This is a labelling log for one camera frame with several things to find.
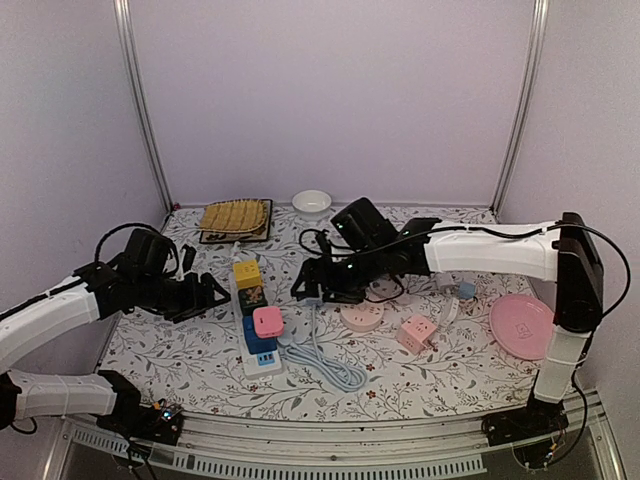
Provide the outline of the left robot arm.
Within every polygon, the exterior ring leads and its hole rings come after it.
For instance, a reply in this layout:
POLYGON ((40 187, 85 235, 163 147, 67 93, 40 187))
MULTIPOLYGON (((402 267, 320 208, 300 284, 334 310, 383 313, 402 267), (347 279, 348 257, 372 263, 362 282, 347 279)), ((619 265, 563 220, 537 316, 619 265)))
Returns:
POLYGON ((88 264, 56 287, 1 315, 1 426, 40 416, 90 414, 123 436, 148 426, 141 393, 124 376, 100 370, 85 376, 35 375, 14 369, 34 350, 78 327, 142 309, 174 324, 231 300, 205 273, 175 279, 159 270, 88 264))

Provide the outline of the pink round socket base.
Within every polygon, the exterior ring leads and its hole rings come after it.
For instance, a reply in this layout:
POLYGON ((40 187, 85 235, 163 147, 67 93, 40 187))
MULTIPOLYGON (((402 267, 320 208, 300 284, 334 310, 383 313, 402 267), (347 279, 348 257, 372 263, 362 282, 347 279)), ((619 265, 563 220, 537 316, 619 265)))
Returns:
POLYGON ((356 333, 366 333, 378 328, 384 315, 384 306, 372 302, 349 304, 340 307, 343 324, 356 333))

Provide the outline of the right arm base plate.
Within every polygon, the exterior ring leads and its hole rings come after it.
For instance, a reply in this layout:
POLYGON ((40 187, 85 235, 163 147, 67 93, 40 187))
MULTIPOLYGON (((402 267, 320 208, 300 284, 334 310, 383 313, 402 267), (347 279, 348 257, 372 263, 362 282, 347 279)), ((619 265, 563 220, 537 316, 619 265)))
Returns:
POLYGON ((563 402, 553 404, 530 398, 523 407, 485 415, 481 431, 490 446, 498 446, 550 435, 568 425, 563 402))

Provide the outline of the white plug adapter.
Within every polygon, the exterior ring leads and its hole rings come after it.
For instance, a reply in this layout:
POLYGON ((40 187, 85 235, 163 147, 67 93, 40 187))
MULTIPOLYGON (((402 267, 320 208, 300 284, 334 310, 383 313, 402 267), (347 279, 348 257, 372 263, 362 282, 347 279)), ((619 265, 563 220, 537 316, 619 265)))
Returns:
POLYGON ((442 308, 439 325, 442 327, 450 325, 457 318, 459 307, 460 303, 458 298, 449 298, 442 308))

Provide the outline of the yellow cube adapter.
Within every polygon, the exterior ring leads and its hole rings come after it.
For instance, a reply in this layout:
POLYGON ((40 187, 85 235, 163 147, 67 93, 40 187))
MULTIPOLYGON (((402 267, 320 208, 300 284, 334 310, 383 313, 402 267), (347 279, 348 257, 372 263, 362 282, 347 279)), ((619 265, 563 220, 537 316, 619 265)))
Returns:
POLYGON ((233 274, 239 290, 263 286, 259 265, 255 259, 234 263, 233 274))

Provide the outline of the white long power strip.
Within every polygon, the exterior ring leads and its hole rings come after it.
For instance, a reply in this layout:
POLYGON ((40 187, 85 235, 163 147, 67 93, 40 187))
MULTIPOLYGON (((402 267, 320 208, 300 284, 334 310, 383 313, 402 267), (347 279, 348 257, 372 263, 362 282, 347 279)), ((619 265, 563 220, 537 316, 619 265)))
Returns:
POLYGON ((284 370, 277 339, 284 331, 280 311, 269 306, 256 260, 242 260, 240 243, 231 247, 231 307, 247 380, 271 379, 284 370))

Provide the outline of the small light blue plug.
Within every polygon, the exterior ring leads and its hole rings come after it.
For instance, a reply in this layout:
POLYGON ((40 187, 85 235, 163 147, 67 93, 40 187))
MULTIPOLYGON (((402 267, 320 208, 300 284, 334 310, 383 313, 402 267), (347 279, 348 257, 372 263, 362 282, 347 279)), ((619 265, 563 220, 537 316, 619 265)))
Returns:
POLYGON ((473 283, 461 282, 458 285, 458 298, 460 300, 472 300, 476 296, 476 286, 473 283))

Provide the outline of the dark blue cube adapter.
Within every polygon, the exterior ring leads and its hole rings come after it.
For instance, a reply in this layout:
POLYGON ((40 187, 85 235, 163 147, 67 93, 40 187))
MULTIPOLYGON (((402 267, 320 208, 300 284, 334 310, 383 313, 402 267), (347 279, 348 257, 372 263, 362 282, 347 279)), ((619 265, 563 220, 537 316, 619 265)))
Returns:
POLYGON ((250 354, 262 354, 275 351, 277 349, 277 341, 275 337, 260 338, 254 329, 254 321, 251 316, 242 318, 243 334, 246 346, 250 354))

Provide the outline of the pink square plug adapter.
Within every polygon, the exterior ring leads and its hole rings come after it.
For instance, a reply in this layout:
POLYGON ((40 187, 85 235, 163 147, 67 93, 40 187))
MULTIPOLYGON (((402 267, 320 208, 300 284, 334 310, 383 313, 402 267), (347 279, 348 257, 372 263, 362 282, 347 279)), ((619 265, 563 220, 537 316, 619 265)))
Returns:
POLYGON ((277 306, 265 306, 253 311, 254 329, 260 338, 279 337, 284 332, 284 320, 277 306))

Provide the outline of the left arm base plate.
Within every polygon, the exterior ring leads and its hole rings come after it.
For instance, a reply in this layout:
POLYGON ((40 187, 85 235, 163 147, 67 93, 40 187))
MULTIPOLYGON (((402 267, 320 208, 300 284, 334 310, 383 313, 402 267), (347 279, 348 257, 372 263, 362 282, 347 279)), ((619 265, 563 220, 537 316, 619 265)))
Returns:
POLYGON ((140 439, 176 446, 184 424, 183 408, 161 399, 150 406, 116 408, 110 415, 97 416, 96 425, 126 440, 140 439))

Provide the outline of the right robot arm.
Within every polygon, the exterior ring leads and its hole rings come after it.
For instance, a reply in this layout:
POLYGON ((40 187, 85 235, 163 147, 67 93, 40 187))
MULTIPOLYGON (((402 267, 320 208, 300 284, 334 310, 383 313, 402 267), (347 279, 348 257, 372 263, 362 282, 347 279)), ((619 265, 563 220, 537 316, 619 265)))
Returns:
POLYGON ((557 221, 536 225, 461 224, 437 218, 410 220, 396 229, 377 211, 354 205, 331 221, 349 247, 333 251, 323 231, 318 245, 302 263, 291 288, 298 301, 359 304, 366 287, 378 278, 407 274, 430 276, 450 271, 513 274, 553 282, 556 307, 545 358, 525 406, 488 415, 491 431, 509 425, 527 436, 561 426, 566 389, 602 320, 604 267, 593 242, 610 239, 566 212, 557 221))

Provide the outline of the pink cube socket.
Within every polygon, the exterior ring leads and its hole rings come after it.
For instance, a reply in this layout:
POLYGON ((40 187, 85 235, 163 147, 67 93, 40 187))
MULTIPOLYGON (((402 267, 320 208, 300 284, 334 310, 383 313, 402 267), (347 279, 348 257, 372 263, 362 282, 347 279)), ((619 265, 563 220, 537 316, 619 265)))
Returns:
POLYGON ((396 340, 411 355, 418 355, 428 343, 437 326, 427 317, 412 315, 396 331, 396 340))

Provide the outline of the green patterned cube adapter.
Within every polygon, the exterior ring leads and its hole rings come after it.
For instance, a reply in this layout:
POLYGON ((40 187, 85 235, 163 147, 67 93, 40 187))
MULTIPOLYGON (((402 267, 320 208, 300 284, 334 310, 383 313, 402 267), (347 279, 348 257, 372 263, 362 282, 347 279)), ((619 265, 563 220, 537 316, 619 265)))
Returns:
POLYGON ((261 285, 240 289, 238 299, 242 311, 253 311, 268 305, 261 285))

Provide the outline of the light blue power strip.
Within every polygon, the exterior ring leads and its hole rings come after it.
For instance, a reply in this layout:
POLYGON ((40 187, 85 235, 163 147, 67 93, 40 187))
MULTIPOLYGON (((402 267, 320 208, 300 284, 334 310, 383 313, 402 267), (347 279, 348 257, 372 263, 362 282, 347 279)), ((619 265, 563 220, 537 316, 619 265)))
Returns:
POLYGON ((308 300, 310 307, 309 339, 298 342, 291 331, 285 330, 278 338, 277 344, 284 358, 291 363, 312 367, 337 390, 343 393, 354 393, 365 386, 368 375, 362 367, 327 358, 318 343, 317 327, 320 300, 308 300))

